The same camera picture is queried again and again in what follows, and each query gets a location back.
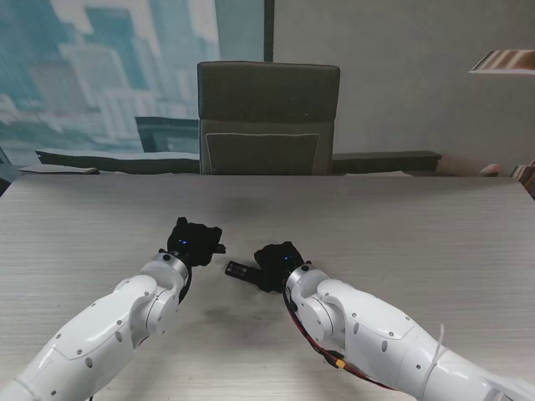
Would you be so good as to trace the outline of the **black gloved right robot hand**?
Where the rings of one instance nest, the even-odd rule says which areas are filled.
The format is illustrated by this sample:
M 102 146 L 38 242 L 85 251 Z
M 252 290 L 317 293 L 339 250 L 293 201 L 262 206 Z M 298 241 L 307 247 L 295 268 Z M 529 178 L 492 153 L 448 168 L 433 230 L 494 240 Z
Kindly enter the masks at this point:
M 279 292 L 291 273 L 304 264 L 298 249 L 291 241 L 270 244 L 254 253 L 260 268 L 258 287 L 265 292 Z

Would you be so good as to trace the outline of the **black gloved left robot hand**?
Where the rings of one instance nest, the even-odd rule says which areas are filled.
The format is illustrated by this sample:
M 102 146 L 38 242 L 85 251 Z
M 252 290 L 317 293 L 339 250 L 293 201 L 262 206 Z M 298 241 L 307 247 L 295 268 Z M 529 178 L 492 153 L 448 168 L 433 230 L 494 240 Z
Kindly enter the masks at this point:
M 168 237 L 166 250 L 177 254 L 190 267 L 207 266 L 214 255 L 227 252 L 221 238 L 220 227 L 209 227 L 179 217 Z

